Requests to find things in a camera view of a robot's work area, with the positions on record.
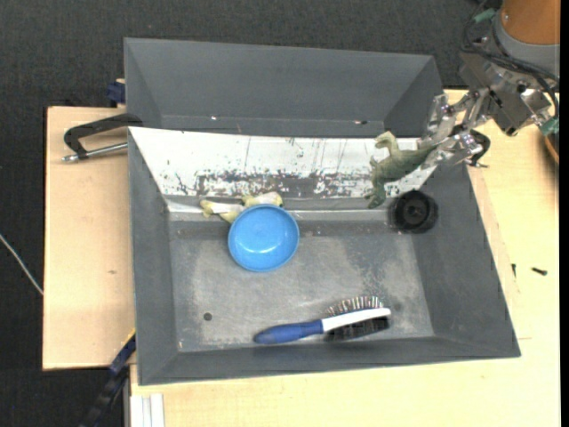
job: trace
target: black round object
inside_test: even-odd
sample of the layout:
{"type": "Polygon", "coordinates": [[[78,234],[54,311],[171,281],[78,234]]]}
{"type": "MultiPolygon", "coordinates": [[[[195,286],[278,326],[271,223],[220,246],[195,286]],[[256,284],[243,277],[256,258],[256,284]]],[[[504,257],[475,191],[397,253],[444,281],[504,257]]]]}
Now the black round object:
{"type": "Polygon", "coordinates": [[[430,230],[438,218],[437,203],[416,189],[399,196],[391,207],[393,225],[404,232],[430,230]]]}

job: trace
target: brush bristles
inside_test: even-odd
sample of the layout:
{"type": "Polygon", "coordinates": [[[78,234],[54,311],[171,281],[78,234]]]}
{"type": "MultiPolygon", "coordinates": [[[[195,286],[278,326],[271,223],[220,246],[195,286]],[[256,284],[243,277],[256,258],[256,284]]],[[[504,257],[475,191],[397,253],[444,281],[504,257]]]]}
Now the brush bristles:
{"type": "Polygon", "coordinates": [[[328,307],[328,316],[335,317],[356,310],[380,309],[383,302],[376,295],[360,295],[328,307]]]}
{"type": "MultiPolygon", "coordinates": [[[[383,301],[377,296],[361,295],[342,301],[328,308],[330,316],[342,315],[356,310],[379,309],[383,307],[383,301]]],[[[372,318],[359,323],[337,327],[329,331],[326,340],[349,340],[364,335],[373,334],[389,327],[387,318],[372,318]]]]}

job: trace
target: orange object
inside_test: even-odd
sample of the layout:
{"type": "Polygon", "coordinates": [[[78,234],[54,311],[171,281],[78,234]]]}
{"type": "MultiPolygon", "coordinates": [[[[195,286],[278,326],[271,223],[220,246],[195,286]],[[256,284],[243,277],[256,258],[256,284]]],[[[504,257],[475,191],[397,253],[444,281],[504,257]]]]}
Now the orange object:
{"type": "Polygon", "coordinates": [[[504,0],[501,24],[523,43],[559,44],[561,0],[504,0]]]}

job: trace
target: blue brush handle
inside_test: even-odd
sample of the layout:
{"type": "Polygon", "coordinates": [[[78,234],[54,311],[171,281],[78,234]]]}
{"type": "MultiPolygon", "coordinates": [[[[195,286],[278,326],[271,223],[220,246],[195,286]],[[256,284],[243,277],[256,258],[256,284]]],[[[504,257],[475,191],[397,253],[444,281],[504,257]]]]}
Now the blue brush handle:
{"type": "Polygon", "coordinates": [[[272,345],[275,343],[286,343],[300,340],[314,334],[323,334],[322,321],[317,319],[309,323],[285,324],[282,326],[274,326],[259,332],[254,337],[254,341],[263,345],[272,345]]]}

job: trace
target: hairbrush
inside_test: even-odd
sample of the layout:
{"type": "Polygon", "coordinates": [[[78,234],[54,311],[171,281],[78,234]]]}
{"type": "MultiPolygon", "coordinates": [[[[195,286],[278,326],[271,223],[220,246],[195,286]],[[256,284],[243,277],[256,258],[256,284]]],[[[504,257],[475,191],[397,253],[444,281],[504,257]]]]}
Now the hairbrush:
{"type": "Polygon", "coordinates": [[[260,344],[295,342],[315,334],[328,340],[348,340],[389,327],[391,310],[377,296],[362,295],[328,308],[328,318],[304,323],[273,326],[259,332],[253,340],[260,344]]]}

